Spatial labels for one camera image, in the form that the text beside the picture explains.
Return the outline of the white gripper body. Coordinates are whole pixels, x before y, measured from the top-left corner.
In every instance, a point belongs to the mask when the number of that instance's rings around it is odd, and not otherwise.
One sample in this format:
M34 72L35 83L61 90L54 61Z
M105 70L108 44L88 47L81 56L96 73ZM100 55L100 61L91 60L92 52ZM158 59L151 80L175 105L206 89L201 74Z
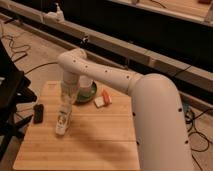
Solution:
M79 75L72 73L64 73L61 81L61 91L63 95L69 97L76 96L79 90Z

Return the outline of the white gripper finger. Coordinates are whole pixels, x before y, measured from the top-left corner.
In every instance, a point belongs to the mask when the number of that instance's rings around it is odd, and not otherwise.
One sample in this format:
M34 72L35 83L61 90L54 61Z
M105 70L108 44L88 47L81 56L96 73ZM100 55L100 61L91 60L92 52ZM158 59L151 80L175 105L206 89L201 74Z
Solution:
M68 106L69 105L69 97L66 94L61 95L61 103L62 106Z
M77 94L73 94L71 97L70 97L70 106L73 106L77 101Z

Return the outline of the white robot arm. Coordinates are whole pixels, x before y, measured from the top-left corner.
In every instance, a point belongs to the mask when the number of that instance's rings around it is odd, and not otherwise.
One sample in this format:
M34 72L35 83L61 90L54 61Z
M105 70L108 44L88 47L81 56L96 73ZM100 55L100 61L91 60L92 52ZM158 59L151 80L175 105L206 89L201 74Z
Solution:
M93 63L81 48L60 54L58 65L67 93L85 75L131 97L140 171L194 171L183 105L169 78Z

